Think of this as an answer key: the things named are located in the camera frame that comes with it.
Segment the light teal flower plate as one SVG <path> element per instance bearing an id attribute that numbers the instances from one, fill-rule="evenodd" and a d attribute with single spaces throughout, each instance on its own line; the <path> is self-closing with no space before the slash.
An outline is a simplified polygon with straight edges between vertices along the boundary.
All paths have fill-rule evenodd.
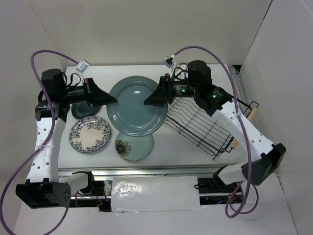
<path id="1" fill-rule="evenodd" d="M 119 133 L 115 139 L 115 149 L 120 157 L 127 161 L 140 161 L 147 157 L 154 147 L 152 135 L 131 137 Z"/>

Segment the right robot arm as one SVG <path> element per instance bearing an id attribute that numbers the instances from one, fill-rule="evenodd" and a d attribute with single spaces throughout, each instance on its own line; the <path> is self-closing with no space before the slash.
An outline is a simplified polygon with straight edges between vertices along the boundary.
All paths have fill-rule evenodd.
<path id="1" fill-rule="evenodd" d="M 219 192 L 230 184 L 248 181 L 260 185 L 280 165 L 286 148 L 266 138 L 242 113 L 234 94 L 213 85 L 211 68 L 200 60 L 187 65 L 187 79 L 175 81 L 169 75 L 160 77 L 155 91 L 145 105 L 164 107 L 176 97 L 192 97 L 196 104 L 226 129 L 247 151 L 247 161 L 220 168 L 214 174 L 213 186 Z"/>

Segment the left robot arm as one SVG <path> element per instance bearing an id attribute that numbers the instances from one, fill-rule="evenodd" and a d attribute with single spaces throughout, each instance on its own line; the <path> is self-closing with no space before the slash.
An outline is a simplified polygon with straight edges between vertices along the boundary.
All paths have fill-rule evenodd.
<path id="1" fill-rule="evenodd" d="M 32 165 L 25 183 L 16 186 L 16 195 L 31 209 L 69 207 L 76 192 L 92 195 L 97 185 L 91 171 L 74 172 L 68 179 L 59 180 L 60 144 L 70 105 L 85 101 L 97 107 L 117 100 L 100 89 L 92 78 L 83 79 L 81 86 L 67 85 L 60 69 L 42 72 L 39 81 L 43 89 L 35 108 L 35 155 L 31 157 Z"/>

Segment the dark blue plate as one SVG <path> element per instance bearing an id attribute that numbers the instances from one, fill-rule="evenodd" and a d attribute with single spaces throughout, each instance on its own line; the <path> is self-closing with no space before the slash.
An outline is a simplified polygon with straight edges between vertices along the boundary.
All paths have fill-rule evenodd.
<path id="1" fill-rule="evenodd" d="M 71 113 L 76 119 L 83 119 L 85 117 L 97 114 L 99 107 L 90 107 L 87 102 L 75 103 L 71 106 Z"/>

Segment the large grey-blue plate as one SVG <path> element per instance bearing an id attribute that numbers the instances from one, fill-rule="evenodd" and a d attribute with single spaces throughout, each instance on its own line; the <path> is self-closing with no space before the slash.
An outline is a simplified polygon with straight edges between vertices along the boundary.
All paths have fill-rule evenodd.
<path id="1" fill-rule="evenodd" d="M 167 106 L 145 105 L 157 82 L 144 76 L 130 76 L 117 82 L 110 95 L 117 102 L 107 105 L 107 115 L 119 132 L 131 137 L 144 137 L 157 131 L 165 121 Z"/>

